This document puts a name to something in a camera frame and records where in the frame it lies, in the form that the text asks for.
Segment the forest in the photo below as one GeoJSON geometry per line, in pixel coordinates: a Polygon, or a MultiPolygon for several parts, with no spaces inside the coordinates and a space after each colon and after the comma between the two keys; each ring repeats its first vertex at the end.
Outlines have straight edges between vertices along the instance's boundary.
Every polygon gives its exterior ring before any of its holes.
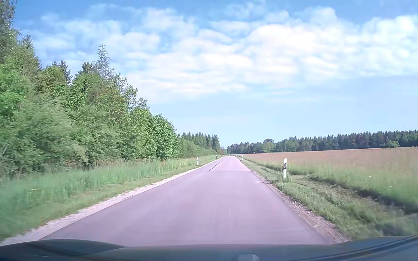
{"type": "Polygon", "coordinates": [[[43,66],[30,35],[13,27],[14,15],[14,4],[0,0],[0,179],[219,153],[217,135],[177,135],[171,121],[151,113],[111,68],[103,44],[77,73],[64,60],[43,66]]]}
{"type": "Polygon", "coordinates": [[[327,137],[290,137],[275,142],[232,144],[227,148],[229,154],[268,153],[287,151],[329,151],[369,148],[418,147],[418,130],[378,131],[351,134],[328,135],[327,137]]]}

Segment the sky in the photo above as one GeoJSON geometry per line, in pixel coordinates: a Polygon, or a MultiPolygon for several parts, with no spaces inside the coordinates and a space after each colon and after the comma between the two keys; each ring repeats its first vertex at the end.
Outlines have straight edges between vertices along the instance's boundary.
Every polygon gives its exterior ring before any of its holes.
{"type": "Polygon", "coordinates": [[[72,73],[105,44],[154,114],[225,147],[418,129],[418,0],[19,0],[14,26],[72,73]]]}

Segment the white cloud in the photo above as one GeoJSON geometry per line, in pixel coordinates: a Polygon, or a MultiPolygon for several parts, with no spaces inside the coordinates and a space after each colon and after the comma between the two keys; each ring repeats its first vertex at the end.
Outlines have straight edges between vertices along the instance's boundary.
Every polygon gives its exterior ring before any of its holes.
{"type": "Polygon", "coordinates": [[[204,27],[202,18],[173,9],[95,5],[88,12],[108,8],[126,10],[134,20],[44,15],[50,30],[33,34],[38,55],[50,59],[45,63],[66,59],[75,71],[104,43],[113,66],[150,103],[224,92],[279,96],[340,79],[418,76],[416,15],[354,24],[329,7],[305,9],[297,18],[258,1],[230,5],[230,17],[204,27]]]}

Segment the grass verge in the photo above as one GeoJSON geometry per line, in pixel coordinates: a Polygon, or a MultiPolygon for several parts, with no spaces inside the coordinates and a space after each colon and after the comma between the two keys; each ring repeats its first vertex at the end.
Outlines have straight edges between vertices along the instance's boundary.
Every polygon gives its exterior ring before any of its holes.
{"type": "MultiPolygon", "coordinates": [[[[212,160],[215,155],[200,157],[200,166],[212,160]]],[[[196,167],[194,158],[141,160],[5,182],[0,185],[0,240],[196,167]]]]}
{"type": "Polygon", "coordinates": [[[395,205],[381,204],[370,196],[362,197],[352,187],[317,179],[314,169],[292,167],[287,179],[283,179],[281,168],[275,164],[248,159],[242,163],[283,193],[336,224],[347,237],[364,239],[418,234],[418,213],[406,213],[395,205]]]}

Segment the paved country road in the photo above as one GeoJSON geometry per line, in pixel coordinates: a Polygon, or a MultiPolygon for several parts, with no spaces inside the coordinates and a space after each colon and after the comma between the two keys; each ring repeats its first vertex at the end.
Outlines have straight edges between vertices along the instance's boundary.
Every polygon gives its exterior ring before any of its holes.
{"type": "Polygon", "coordinates": [[[236,157],[125,199],[43,239],[124,246],[328,244],[236,157]]]}

